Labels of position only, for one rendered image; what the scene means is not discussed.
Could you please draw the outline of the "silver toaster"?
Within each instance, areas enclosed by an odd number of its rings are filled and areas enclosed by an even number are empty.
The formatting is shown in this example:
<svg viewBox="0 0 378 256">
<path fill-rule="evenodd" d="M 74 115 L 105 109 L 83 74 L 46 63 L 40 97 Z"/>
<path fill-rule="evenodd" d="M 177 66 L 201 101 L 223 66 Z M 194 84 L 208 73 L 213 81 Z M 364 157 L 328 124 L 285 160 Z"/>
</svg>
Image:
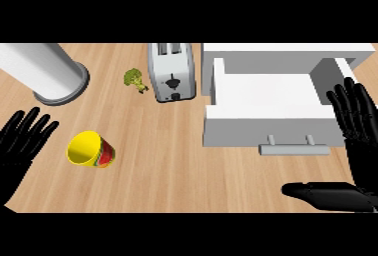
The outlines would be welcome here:
<svg viewBox="0 0 378 256">
<path fill-rule="evenodd" d="M 160 103 L 195 98 L 195 64 L 189 43 L 148 44 L 148 72 Z"/>
</svg>

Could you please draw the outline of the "green broccoli floret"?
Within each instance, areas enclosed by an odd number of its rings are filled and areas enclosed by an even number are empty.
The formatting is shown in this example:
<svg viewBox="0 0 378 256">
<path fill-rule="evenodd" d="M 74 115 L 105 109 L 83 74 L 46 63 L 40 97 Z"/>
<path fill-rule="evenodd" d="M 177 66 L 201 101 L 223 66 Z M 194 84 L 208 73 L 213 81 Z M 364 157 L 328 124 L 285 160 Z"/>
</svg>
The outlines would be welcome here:
<svg viewBox="0 0 378 256">
<path fill-rule="evenodd" d="M 142 72 L 136 68 L 130 69 L 124 74 L 124 85 L 135 85 L 141 93 L 149 90 L 142 81 Z"/>
</svg>

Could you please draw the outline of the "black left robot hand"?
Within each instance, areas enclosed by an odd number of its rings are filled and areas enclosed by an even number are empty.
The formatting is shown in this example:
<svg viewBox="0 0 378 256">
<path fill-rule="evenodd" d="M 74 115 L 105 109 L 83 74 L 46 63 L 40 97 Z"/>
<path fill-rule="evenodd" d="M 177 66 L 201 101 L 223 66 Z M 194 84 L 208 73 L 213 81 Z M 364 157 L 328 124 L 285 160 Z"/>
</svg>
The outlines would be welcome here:
<svg viewBox="0 0 378 256">
<path fill-rule="evenodd" d="M 40 108 L 18 110 L 0 129 L 0 205 L 11 200 L 33 160 L 40 153 L 59 122 L 39 116 Z"/>
</svg>

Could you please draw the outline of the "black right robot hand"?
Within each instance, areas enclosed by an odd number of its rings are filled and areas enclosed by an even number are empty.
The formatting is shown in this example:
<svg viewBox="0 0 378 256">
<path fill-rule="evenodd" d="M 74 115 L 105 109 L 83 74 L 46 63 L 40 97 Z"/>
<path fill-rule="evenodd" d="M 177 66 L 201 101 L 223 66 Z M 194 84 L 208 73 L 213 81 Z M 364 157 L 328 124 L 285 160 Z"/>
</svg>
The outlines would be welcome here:
<svg viewBox="0 0 378 256">
<path fill-rule="evenodd" d="M 288 183 L 281 191 L 319 210 L 378 213 L 378 107 L 365 86 L 350 77 L 327 92 L 327 97 L 344 136 L 355 184 Z"/>
</svg>

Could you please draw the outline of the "yellow cup with red print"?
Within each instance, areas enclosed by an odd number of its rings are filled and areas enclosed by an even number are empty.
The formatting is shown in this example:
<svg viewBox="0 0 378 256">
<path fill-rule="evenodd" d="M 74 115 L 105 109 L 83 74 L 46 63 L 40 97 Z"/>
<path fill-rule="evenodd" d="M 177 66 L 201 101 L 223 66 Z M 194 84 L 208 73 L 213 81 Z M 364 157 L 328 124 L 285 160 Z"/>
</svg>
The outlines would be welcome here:
<svg viewBox="0 0 378 256">
<path fill-rule="evenodd" d="M 79 166 L 107 168 L 115 160 L 115 149 L 99 133 L 87 130 L 73 138 L 67 158 Z"/>
</svg>

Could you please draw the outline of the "white cabinet body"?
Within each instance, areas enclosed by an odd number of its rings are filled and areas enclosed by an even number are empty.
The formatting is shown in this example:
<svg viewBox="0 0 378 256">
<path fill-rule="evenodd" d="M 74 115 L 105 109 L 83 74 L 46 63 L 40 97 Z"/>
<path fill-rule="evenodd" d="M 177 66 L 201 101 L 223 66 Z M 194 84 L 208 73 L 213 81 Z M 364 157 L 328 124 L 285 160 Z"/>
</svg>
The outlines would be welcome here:
<svg viewBox="0 0 378 256">
<path fill-rule="evenodd" d="M 327 90 L 344 78 L 335 60 L 344 59 L 353 71 L 374 52 L 371 43 L 203 43 L 201 93 L 210 95 L 213 61 L 222 58 L 228 74 L 309 75 L 327 105 Z"/>
</svg>

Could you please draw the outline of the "white open drawer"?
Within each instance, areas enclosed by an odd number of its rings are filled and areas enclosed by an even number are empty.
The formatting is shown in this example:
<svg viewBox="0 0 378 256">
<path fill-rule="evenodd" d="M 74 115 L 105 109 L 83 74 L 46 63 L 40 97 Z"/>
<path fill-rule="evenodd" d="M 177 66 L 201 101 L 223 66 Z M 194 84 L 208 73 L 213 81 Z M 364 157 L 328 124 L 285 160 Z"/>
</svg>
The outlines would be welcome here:
<svg viewBox="0 0 378 256">
<path fill-rule="evenodd" d="M 325 58 L 307 74 L 229 74 L 213 64 L 211 104 L 206 107 L 204 145 L 256 147 L 279 144 L 344 145 L 327 92 L 353 77 L 347 60 Z"/>
</svg>

